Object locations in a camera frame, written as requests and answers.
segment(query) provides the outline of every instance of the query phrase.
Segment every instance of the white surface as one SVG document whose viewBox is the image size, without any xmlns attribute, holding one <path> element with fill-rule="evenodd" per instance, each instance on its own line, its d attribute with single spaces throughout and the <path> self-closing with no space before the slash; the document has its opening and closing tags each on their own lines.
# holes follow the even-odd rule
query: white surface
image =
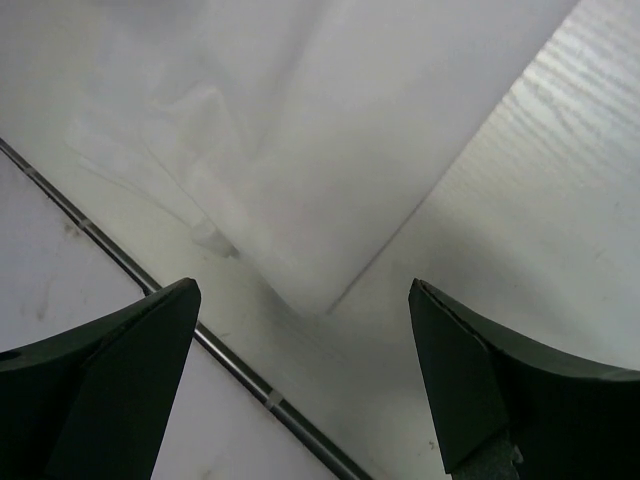
<svg viewBox="0 0 640 480">
<path fill-rule="evenodd" d="M 324 313 L 575 1 L 104 0 L 68 142 Z"/>
<path fill-rule="evenodd" d="M 142 298 L 138 286 L 3 154 L 0 265 L 0 352 Z M 333 476 L 194 343 L 152 478 Z"/>
<path fill-rule="evenodd" d="M 320 318 L 290 313 L 249 268 L 77 168 L 63 138 L 99 19 L 74 0 L 20 4 L 0 15 L 0 135 L 160 281 L 196 277 L 207 325 L 375 477 L 444 477 L 410 330 L 413 276 L 545 343 L 640 368 L 636 3 L 580 3 Z"/>
</svg>

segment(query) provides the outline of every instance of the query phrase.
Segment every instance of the metal rod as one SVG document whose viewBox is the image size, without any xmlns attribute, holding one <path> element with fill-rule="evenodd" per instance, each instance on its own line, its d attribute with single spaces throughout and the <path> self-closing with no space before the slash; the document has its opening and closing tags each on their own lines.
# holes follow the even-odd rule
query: metal rod
<svg viewBox="0 0 640 480">
<path fill-rule="evenodd" d="M 4 152 L 27 177 L 40 187 L 80 230 L 104 250 L 140 286 L 145 295 L 162 288 L 133 258 L 2 138 L 0 138 L 0 151 Z M 345 480 L 368 480 L 371 478 L 201 322 L 196 325 L 194 337 L 338 478 Z"/>
</svg>

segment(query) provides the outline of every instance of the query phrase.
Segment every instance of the white table surface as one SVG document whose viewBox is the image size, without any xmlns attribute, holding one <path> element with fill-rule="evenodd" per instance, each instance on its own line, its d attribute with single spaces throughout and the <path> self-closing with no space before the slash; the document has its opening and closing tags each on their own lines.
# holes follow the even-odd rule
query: white table surface
<svg viewBox="0 0 640 480">
<path fill-rule="evenodd" d="M 0 7 L 0 136 L 162 283 L 195 277 L 204 323 L 374 477 L 444 477 L 406 302 L 414 276 L 542 342 L 640 368 L 633 2 L 578 5 L 322 318 L 294 315 L 249 268 L 77 166 L 64 136 L 100 18 L 88 0 L 53 3 Z"/>
<path fill-rule="evenodd" d="M 1 153 L 0 266 L 0 352 L 143 297 L 138 285 Z M 334 476 L 194 342 L 152 478 Z"/>
</svg>

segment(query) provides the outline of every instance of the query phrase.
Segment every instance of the white plastic bag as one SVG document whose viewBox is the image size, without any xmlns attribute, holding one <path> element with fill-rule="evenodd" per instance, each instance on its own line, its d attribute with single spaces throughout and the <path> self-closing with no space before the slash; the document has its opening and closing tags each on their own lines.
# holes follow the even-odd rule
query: white plastic bag
<svg viewBox="0 0 640 480">
<path fill-rule="evenodd" d="M 320 313 L 573 3 L 105 1 L 68 143 Z"/>
</svg>

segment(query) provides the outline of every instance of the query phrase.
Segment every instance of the plastic sheet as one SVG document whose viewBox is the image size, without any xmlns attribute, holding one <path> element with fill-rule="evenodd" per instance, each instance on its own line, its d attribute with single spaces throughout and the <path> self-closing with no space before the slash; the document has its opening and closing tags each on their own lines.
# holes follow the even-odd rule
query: plastic sheet
<svg viewBox="0 0 640 480">
<path fill-rule="evenodd" d="M 67 142 L 321 313 L 574 3 L 103 1 Z"/>
</svg>

